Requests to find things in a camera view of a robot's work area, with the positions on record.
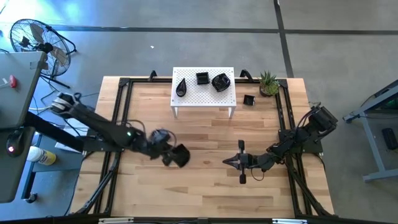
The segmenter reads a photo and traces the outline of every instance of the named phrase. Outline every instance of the gray floor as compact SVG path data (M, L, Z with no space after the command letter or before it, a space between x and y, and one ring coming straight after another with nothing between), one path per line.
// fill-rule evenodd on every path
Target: gray floor
M395 0L280 0L286 29L396 30ZM271 0L10 1L0 14L1 48L11 50L8 30L21 18L49 24L111 27L218 27L277 29ZM252 75L270 70L286 77L278 34L156 32L62 32L78 47L60 79L84 95L100 89L104 75L170 75L172 67L234 67ZM302 77L310 101L321 101L337 118L397 79L398 35L287 35L295 77ZM40 82L35 97L50 91ZM95 106L96 95L83 101ZM50 114L44 118L61 122ZM326 174L336 214L397 222L398 179L368 184L362 175L377 171L361 124L345 124L323 141ZM388 155L398 159L398 154ZM65 213L77 171L37 178L38 202L1 204L0 220ZM16 208L23 209L22 216Z

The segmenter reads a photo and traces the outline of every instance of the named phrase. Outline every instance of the wooden tabletop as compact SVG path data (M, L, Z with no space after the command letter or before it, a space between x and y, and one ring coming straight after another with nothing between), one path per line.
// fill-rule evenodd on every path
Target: wooden tabletop
M112 118L119 78L103 79L96 112L107 119ZM304 81L288 78L287 82L297 124L310 109ZM238 139L245 140L246 150L251 154L262 154L278 142L280 126L275 98L260 96L257 84L236 84L238 103L232 119L228 119L227 108L180 108L175 119L170 109L170 93L171 83L135 83L128 119L141 120L147 134L159 128L173 131L178 142L190 150L190 162L179 169L174 164L165 167L161 159L150 161L142 154L122 153L112 216L293 217L285 166L275 165L262 181L254 180L248 172L247 184L241 185L239 171L222 163L238 152ZM243 105L244 94L256 96L256 105ZM281 97L285 108L283 94ZM121 104L118 118L123 111ZM103 157L103 153L96 152L83 162L71 212L78 210L97 187ZM304 154L303 164L308 187L324 208L333 213L321 161L314 155ZM262 177L260 170L253 170L253 174L257 179ZM299 190L298 196L304 211Z

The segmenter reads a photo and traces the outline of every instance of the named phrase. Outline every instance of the floor stripe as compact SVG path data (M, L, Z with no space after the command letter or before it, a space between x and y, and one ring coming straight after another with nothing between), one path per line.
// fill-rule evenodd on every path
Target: floor stripe
M171 27L94 27L51 25L56 31L89 32L199 32L199 33L240 33L240 34L277 34L278 29L247 28L171 28Z
M398 35L398 30L300 30L286 29L286 34L307 35Z
M244 33L244 34L278 34L279 29L252 28L180 28L180 27L101 27L51 25L57 31L87 32L210 32L210 33ZM285 34L307 35L398 35L398 30L321 30L321 29L283 29Z
M284 22L282 20L282 13L280 12L279 1L274 0L276 20L278 22L280 44L282 46L282 55L284 56L285 68L287 78L294 78L292 62L290 61L289 49L287 48L287 41L285 35Z

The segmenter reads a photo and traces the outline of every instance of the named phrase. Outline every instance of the white pegboard table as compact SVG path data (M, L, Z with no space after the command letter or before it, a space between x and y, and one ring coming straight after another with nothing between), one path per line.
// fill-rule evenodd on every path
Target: white pegboard table
M197 85L197 73L208 72L209 84ZM225 73L231 80L230 86L217 93L211 81L217 75ZM187 93L183 97L177 96L175 89L178 84L185 78L187 84ZM174 67L173 68L173 83L172 83L172 97L170 101L174 117L177 117L178 107L196 106L196 107L228 107L229 118L232 118L236 107L235 94L235 76L234 68L195 68L195 67Z

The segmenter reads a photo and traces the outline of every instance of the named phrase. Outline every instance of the red button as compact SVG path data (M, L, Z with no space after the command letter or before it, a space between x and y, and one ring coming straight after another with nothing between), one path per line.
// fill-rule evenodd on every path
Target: red button
M14 75L10 75L10 86L11 88L17 87L17 79L15 78Z

